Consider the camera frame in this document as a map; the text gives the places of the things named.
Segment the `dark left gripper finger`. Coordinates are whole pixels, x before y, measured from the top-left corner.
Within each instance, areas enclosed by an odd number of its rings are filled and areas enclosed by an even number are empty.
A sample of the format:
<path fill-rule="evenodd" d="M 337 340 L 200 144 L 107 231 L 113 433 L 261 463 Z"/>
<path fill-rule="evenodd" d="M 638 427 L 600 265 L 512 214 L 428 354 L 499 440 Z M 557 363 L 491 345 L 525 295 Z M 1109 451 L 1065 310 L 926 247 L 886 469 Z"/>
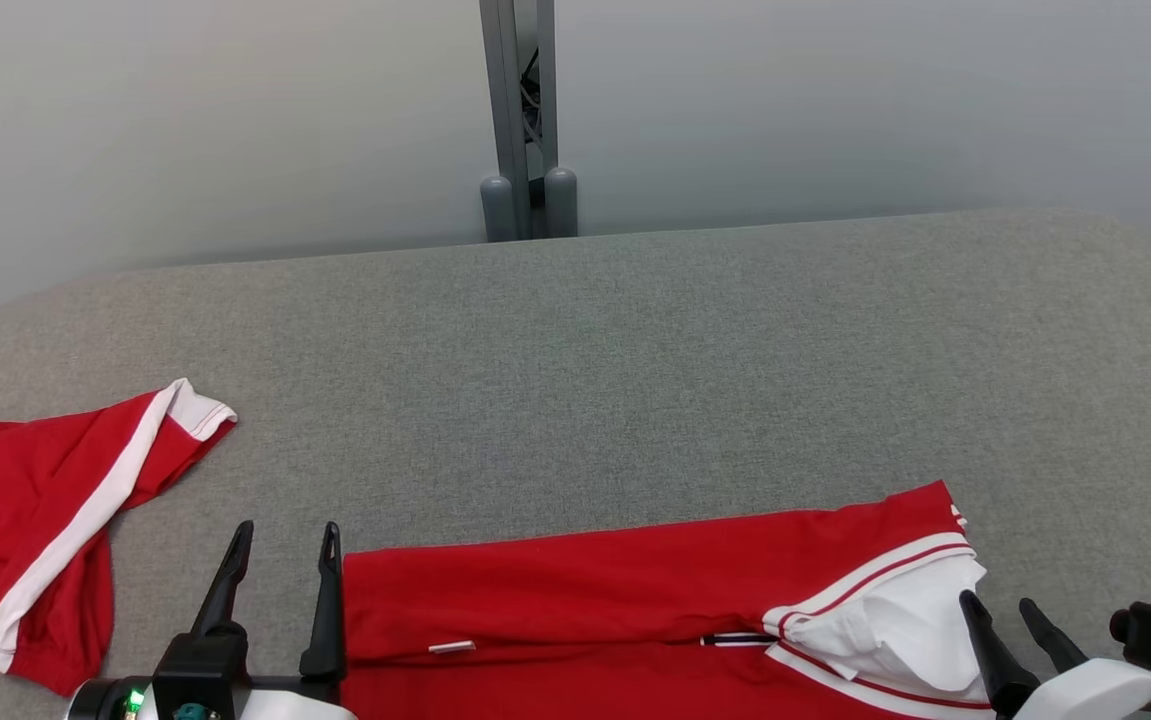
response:
<path fill-rule="evenodd" d="M 346 675 L 345 593 L 338 524 L 325 524 L 317 568 L 319 588 L 307 648 L 299 673 L 310 683 L 340 683 Z"/>
<path fill-rule="evenodd" d="M 224 626 L 233 625 L 236 592 L 249 569 L 252 536 L 254 536 L 254 520 L 241 521 L 220 559 L 214 577 L 211 579 L 208 592 L 197 612 L 195 625 L 191 626 L 191 634 L 195 637 L 205 637 Z"/>

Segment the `grey metal partition post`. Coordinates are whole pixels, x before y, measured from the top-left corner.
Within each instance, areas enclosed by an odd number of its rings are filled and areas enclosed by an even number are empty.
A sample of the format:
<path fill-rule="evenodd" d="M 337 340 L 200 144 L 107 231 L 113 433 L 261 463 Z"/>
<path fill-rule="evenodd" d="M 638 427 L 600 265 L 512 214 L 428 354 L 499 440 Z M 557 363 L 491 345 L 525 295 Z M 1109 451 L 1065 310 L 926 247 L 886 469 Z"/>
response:
<path fill-rule="evenodd" d="M 498 170 L 479 184 L 488 242 L 524 242 L 542 228 L 548 238 L 579 233 L 578 178 L 561 163 L 557 123 L 555 0 L 534 0 L 535 64 L 517 51 L 514 0 L 479 0 L 494 150 Z M 529 94 L 538 68 L 539 94 Z"/>

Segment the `red shorts with white stripe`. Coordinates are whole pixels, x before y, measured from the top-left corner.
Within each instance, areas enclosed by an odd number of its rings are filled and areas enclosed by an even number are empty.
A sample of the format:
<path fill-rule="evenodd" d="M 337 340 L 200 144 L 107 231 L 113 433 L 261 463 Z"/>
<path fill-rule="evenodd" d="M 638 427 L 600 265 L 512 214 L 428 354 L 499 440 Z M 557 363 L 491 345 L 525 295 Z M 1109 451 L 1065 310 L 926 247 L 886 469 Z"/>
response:
<path fill-rule="evenodd" d="M 182 378 L 104 409 L 0 421 L 0 674 L 60 696 L 98 675 L 112 520 L 171 488 L 237 420 Z"/>

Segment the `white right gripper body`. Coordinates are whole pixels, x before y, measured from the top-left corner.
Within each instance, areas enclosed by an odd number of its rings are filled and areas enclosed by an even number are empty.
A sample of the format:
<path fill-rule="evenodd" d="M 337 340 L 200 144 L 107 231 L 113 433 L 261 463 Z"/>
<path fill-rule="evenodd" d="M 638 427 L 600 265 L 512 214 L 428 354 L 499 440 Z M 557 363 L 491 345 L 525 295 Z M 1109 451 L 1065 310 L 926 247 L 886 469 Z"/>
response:
<path fill-rule="evenodd" d="M 1151 702 L 1151 671 L 1091 659 L 1041 683 L 1009 720 L 1127 720 Z"/>

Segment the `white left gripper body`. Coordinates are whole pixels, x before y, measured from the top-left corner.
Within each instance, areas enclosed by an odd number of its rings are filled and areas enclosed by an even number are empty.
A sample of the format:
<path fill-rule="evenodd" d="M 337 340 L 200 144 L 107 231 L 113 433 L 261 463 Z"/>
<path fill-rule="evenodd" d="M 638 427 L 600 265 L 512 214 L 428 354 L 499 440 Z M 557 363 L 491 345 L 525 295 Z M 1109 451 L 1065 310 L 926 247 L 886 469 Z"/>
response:
<path fill-rule="evenodd" d="M 168 703 L 159 697 L 147 676 L 96 679 L 83 683 L 66 710 L 66 720 L 171 720 L 174 708 L 188 702 Z M 256 688 L 236 694 L 235 717 L 208 707 L 215 720 L 357 720 L 345 707 L 313 700 L 305 694 Z"/>

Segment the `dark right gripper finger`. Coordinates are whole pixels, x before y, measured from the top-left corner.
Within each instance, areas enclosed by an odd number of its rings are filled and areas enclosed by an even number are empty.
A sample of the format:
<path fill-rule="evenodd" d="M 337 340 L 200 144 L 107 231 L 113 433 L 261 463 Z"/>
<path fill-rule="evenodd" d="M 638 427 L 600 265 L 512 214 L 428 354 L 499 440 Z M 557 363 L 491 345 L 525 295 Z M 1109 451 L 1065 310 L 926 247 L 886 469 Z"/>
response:
<path fill-rule="evenodd" d="M 965 618 L 974 659 L 996 717 L 1017 717 L 1041 679 L 1019 664 L 994 631 L 994 619 L 977 593 L 962 591 L 958 603 Z"/>
<path fill-rule="evenodd" d="M 1067 633 L 1052 623 L 1049 616 L 1032 598 L 1023 597 L 1017 603 L 1020 616 L 1032 641 L 1049 656 L 1055 674 L 1064 674 L 1090 661 L 1090 656 L 1083 652 Z"/>

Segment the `red Bulls 23 jersey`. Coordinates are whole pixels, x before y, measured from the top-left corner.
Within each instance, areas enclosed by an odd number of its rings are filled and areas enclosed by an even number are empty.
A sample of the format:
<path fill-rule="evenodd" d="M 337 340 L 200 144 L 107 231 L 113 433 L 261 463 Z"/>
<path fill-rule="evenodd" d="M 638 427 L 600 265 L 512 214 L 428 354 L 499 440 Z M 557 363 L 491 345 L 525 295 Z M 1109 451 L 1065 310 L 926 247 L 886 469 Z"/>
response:
<path fill-rule="evenodd" d="M 994 720 L 942 482 L 844 510 L 345 560 L 359 720 Z"/>

